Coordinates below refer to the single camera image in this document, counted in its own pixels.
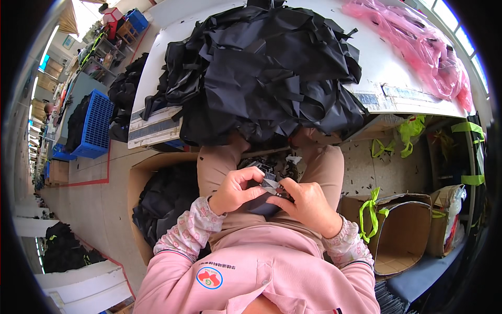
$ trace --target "red apron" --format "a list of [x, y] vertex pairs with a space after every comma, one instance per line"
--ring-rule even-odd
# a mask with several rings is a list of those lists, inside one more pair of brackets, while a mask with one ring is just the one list
[[115, 33], [117, 32], [118, 20], [113, 16], [113, 12], [115, 12], [115, 10], [118, 10], [118, 9], [113, 8], [113, 11], [111, 11], [110, 13], [104, 14], [104, 15], [110, 14], [111, 18], [115, 20], [113, 22], [108, 22], [108, 24], [107, 24], [108, 28], [110, 29], [110, 32], [108, 33], [108, 39], [115, 39]]

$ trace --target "woman in red apron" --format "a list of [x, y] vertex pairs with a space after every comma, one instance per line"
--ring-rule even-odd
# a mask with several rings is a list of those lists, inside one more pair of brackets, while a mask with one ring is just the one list
[[116, 42], [115, 34], [124, 24], [126, 19], [122, 12], [120, 12], [117, 8], [109, 8], [108, 4], [103, 4], [98, 11], [99, 13], [104, 14], [103, 25], [109, 29], [108, 40], [114, 44]]

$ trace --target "concrete floor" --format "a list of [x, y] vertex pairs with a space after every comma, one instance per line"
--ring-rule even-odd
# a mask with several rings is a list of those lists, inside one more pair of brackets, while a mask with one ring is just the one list
[[[134, 59], [148, 52], [160, 28], [150, 24], [141, 42], [132, 46]], [[123, 63], [131, 61], [132, 53]], [[389, 139], [382, 139], [385, 144]], [[412, 155], [371, 157], [371, 141], [341, 146], [345, 157], [342, 191], [348, 195], [369, 195], [371, 186], [381, 187], [381, 195], [425, 192], [430, 173], [427, 145], [418, 143]], [[146, 149], [127, 149], [126, 143], [112, 141], [110, 151], [96, 159], [79, 157], [70, 162], [69, 183], [73, 186], [44, 188], [42, 198], [57, 217], [70, 224], [81, 239], [124, 266], [134, 294], [137, 294], [147, 267], [137, 250], [128, 219], [127, 189], [129, 169], [156, 154]]]

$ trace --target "worker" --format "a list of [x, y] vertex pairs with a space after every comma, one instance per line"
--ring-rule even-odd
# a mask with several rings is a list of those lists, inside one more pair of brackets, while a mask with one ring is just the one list
[[44, 106], [44, 112], [47, 116], [47, 120], [51, 117], [51, 113], [54, 111], [54, 104], [52, 102], [48, 102]]
[[[229, 145], [200, 149], [201, 197], [156, 243], [135, 314], [380, 313], [371, 253], [357, 224], [336, 212], [343, 155], [312, 132], [292, 139], [307, 164], [301, 183], [280, 181], [294, 202], [270, 196], [282, 210], [268, 221], [240, 208], [265, 193], [245, 189], [262, 181], [261, 170], [236, 170], [249, 143], [233, 135]], [[197, 260], [206, 243], [212, 253]]]
[[117, 8], [109, 8], [108, 4], [100, 6], [98, 11], [100, 14], [104, 14], [103, 25], [109, 28], [108, 40], [115, 44], [115, 34], [126, 21], [124, 15]]

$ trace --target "pink plastic bag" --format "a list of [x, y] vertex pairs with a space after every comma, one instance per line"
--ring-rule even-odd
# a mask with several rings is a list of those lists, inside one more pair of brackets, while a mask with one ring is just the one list
[[375, 27], [418, 73], [430, 92], [441, 99], [457, 97], [470, 112], [469, 77], [445, 35], [407, 8], [387, 7], [378, 0], [351, 0], [342, 11]]

